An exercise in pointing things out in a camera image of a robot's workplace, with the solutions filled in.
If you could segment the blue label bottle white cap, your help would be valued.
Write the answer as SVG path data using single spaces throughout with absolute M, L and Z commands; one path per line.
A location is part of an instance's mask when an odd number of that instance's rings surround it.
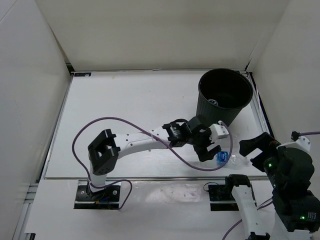
M 209 99 L 208 101 L 209 101 L 211 104 L 215 105 L 215 106 L 218 106 L 218 105 L 219 105 L 218 102 L 217 102 L 216 100 L 214 100 L 214 99 Z

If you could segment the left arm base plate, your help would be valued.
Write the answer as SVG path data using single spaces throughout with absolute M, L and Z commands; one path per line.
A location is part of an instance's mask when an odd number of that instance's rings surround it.
M 73 208 L 77 210 L 117 210 L 120 207 L 121 184 L 92 193 L 88 184 L 77 185 Z

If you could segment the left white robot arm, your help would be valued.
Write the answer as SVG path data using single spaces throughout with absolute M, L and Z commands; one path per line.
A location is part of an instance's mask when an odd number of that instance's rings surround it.
M 176 119 L 150 131 L 115 134 L 103 130 L 88 146 L 90 161 L 87 194 L 93 200 L 100 200 L 105 194 L 108 173 L 114 170 L 117 160 L 139 152 L 193 146 L 200 162 L 212 160 L 221 151 L 219 146 L 208 150 L 218 139 L 229 136 L 221 122 L 207 127 L 202 116 L 190 120 Z

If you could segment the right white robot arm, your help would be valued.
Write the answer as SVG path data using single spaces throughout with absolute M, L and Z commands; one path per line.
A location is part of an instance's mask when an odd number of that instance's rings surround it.
M 273 230 L 269 233 L 259 217 L 248 177 L 226 177 L 224 193 L 237 204 L 247 240 L 309 240 L 320 229 L 320 201 L 309 190 L 315 172 L 307 138 L 312 135 L 319 132 L 293 131 L 291 142 L 283 144 L 266 132 L 239 142 L 239 153 L 244 157 L 256 149 L 261 151 L 251 163 L 266 173 L 273 188 L 275 210 Z

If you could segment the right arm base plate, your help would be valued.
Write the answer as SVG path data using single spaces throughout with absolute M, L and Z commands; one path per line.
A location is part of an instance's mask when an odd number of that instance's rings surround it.
M 239 211 L 235 198 L 232 195 L 233 187 L 246 186 L 250 187 L 250 194 L 253 204 L 257 207 L 257 202 L 252 186 L 249 181 L 233 181 L 225 178 L 225 183 L 210 181 L 203 186 L 203 190 L 209 194 L 210 210 L 212 212 L 222 211 Z

